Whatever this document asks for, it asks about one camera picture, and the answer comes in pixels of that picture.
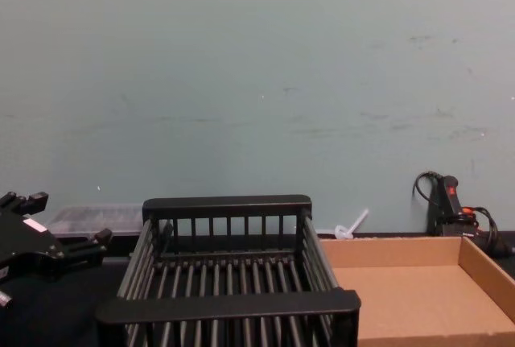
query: cardboard box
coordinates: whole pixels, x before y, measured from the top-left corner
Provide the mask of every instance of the cardboard box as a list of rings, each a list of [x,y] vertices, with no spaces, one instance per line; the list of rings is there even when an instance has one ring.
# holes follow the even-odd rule
[[[515,347],[515,282],[467,238],[322,240],[360,347]]]

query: black table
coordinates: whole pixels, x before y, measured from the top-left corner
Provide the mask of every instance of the black table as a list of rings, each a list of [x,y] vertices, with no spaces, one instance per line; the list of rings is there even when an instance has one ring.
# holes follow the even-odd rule
[[[515,278],[515,257],[497,261]],[[97,346],[96,306],[116,295],[126,263],[105,262],[55,282],[22,278],[0,289],[15,304],[0,312],[0,346]]]

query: black cable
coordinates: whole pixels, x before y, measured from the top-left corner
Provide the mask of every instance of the black cable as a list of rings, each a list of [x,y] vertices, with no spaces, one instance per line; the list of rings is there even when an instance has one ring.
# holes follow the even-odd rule
[[[426,200],[427,202],[429,202],[430,204],[436,206],[437,208],[440,209],[440,205],[433,201],[430,197],[428,197],[424,192],[422,192],[422,190],[420,189],[420,180],[424,179],[424,178],[427,178],[431,181],[433,180],[438,180],[440,179],[442,176],[438,173],[438,172],[434,172],[434,171],[425,171],[423,172],[422,174],[419,174],[417,176],[417,179],[415,180],[415,182],[413,183],[413,190],[411,192],[412,195],[414,195],[415,193],[415,190],[417,190],[418,194],[420,194],[420,196]]]
[[[471,210],[483,214],[485,217],[488,218],[488,240],[487,240],[487,250],[491,250],[495,244],[497,243],[497,239],[499,237],[499,230],[497,229],[497,224],[493,220],[492,215],[490,212],[481,206],[478,206],[476,208],[470,208]]]

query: black plastic basket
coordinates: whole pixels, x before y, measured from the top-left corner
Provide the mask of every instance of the black plastic basket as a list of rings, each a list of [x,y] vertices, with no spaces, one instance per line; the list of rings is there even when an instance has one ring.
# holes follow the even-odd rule
[[[361,302],[338,287],[307,196],[154,199],[143,220],[97,310],[101,346],[357,346]]]

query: light blue wall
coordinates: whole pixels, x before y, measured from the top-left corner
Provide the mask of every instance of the light blue wall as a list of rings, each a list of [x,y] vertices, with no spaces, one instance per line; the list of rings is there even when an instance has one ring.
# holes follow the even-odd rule
[[[515,229],[514,62],[514,0],[0,0],[0,189],[414,231],[431,168]]]

